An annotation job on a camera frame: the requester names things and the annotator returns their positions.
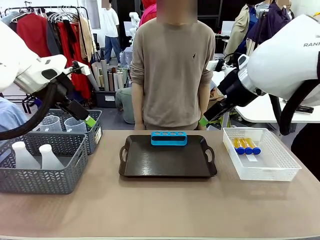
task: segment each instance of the blue cap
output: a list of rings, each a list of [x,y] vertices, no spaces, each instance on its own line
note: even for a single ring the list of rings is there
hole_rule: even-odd
[[[255,147],[255,148],[253,149],[253,154],[254,154],[254,155],[259,155],[260,153],[261,153],[261,149],[260,149],[260,148]]]
[[[247,154],[247,155],[250,155],[250,154],[252,154],[254,151],[253,151],[253,149],[251,148],[251,147],[247,147],[246,149],[245,149],[245,154]]]
[[[245,148],[244,147],[239,147],[237,150],[236,150],[236,152],[239,154],[239,155],[243,155],[243,154],[245,154],[245,152],[246,152],[246,150],[245,150]]]

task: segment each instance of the clear plastic cup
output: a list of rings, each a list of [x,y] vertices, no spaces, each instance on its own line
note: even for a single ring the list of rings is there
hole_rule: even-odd
[[[82,120],[76,120],[74,117],[70,117],[64,121],[64,125],[67,132],[73,133],[86,133],[87,125]]]
[[[41,132],[62,132],[60,117],[46,116],[39,124]]]

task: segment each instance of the plastic basket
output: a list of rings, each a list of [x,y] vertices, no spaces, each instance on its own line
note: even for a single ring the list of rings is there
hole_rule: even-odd
[[[15,194],[70,194],[74,191],[88,162],[86,136],[77,133],[29,132],[8,140],[0,147],[0,192]],[[23,141],[26,149],[42,163],[39,147],[52,146],[53,153],[65,166],[63,170],[15,169],[12,144]]]
[[[251,138],[261,149],[259,155],[238,155],[235,138]],[[241,180],[292,181],[301,166],[266,128],[223,129],[223,143]]]
[[[86,135],[86,148],[88,155],[91,155],[96,150],[96,147],[101,139],[101,136],[103,134],[102,127],[101,127],[101,110],[88,110],[90,113],[90,116],[94,118],[96,121],[96,124],[90,128],[86,126],[86,129],[88,132],[85,133]],[[72,116],[60,109],[50,109],[47,116],[54,115],[60,118],[60,123],[62,127],[62,131],[66,132],[66,126],[65,126],[65,120],[71,118]]]

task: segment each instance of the purple jacket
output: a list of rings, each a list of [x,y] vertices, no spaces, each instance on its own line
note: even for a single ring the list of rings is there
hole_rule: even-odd
[[[271,39],[277,32],[279,32],[287,23],[290,22],[290,17],[287,14],[285,8],[280,9],[276,3],[270,4],[269,12],[266,14],[264,22],[262,24],[262,31],[259,38],[258,29],[262,23],[260,18],[258,22],[253,26],[253,28],[248,32],[247,38],[252,39],[258,44]]]

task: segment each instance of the water bottle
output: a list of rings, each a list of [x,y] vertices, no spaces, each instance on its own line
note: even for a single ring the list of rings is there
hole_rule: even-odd
[[[45,144],[39,147],[42,155],[42,169],[43,170],[62,170],[65,166],[59,161],[56,155],[52,152],[50,144]]]
[[[12,144],[12,148],[15,152],[16,169],[35,170],[41,168],[37,160],[28,152],[23,141],[15,142]]]

